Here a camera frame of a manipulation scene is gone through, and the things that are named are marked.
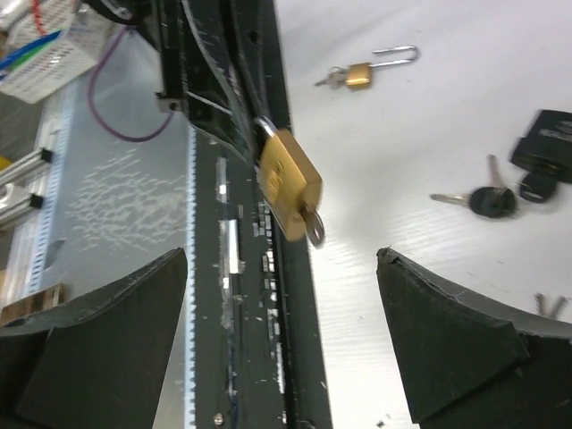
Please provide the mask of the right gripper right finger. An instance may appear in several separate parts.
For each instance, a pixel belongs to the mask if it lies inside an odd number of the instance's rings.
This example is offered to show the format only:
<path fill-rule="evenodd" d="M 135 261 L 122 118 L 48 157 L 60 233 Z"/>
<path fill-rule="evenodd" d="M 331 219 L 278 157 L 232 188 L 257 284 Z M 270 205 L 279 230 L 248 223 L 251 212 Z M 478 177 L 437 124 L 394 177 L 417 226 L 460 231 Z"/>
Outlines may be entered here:
<path fill-rule="evenodd" d="M 568 425 L 571 325 L 502 304 L 391 248 L 377 279 L 418 425 Z"/>

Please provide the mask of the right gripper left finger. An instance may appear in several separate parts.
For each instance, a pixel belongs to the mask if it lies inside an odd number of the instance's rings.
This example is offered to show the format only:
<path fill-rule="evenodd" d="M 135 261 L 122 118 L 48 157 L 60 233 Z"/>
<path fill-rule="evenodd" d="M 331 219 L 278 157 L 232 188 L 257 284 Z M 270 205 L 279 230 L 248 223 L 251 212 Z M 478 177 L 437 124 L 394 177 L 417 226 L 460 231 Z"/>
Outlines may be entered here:
<path fill-rule="evenodd" d="M 150 428 L 180 317 L 187 258 L 149 264 L 1 329 L 3 428 Z"/>

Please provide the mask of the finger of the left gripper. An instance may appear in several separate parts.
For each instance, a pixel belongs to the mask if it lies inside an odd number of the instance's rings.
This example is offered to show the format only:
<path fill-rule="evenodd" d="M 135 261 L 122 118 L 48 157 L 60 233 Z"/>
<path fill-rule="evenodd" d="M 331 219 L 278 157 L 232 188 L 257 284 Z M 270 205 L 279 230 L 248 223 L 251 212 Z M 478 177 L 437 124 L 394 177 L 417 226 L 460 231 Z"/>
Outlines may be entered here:
<path fill-rule="evenodd" d="M 235 29 L 226 1 L 181 1 L 184 110 L 191 124 L 255 162 L 252 112 L 232 42 Z"/>
<path fill-rule="evenodd" d="M 278 128 L 289 130 L 290 106 L 274 1 L 232 1 L 230 11 L 248 111 L 252 117 L 265 115 Z"/>

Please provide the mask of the silver keys of small padlock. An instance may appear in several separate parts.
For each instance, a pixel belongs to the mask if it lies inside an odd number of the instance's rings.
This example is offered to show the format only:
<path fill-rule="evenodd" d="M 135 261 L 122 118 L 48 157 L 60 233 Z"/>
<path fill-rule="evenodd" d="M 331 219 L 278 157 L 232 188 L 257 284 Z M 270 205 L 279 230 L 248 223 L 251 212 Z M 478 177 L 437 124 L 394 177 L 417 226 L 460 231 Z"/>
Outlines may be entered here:
<path fill-rule="evenodd" d="M 337 89 L 346 85 L 348 70 L 341 67 L 332 67 L 324 79 L 315 83 L 316 87 L 327 85 L 331 89 Z"/>

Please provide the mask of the medium brass padlock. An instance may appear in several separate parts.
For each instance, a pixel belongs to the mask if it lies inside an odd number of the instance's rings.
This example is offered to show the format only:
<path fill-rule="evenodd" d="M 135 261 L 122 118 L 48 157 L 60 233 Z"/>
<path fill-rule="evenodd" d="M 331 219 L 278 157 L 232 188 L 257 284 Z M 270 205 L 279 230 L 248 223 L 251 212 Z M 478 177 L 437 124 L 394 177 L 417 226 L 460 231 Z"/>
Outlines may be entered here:
<path fill-rule="evenodd" d="M 309 239 L 319 248 L 325 228 L 318 213 L 323 179 L 287 129 L 277 129 L 265 116 L 255 119 L 266 134 L 259 158 L 261 190 L 286 240 Z"/>

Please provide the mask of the small brass padlock long shackle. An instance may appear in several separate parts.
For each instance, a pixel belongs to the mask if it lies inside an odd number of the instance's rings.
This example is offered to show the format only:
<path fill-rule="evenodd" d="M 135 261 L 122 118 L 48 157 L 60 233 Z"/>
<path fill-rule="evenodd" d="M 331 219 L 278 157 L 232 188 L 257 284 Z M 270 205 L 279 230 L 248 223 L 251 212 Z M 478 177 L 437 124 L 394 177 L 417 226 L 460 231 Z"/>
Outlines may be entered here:
<path fill-rule="evenodd" d="M 417 46 L 395 46 L 383 49 L 376 49 L 372 52 L 376 56 L 406 55 L 391 61 L 377 63 L 354 63 L 347 71 L 344 83 L 349 89 L 368 88 L 372 82 L 374 71 L 384 68 L 392 68 L 415 62 L 420 57 L 420 50 Z"/>

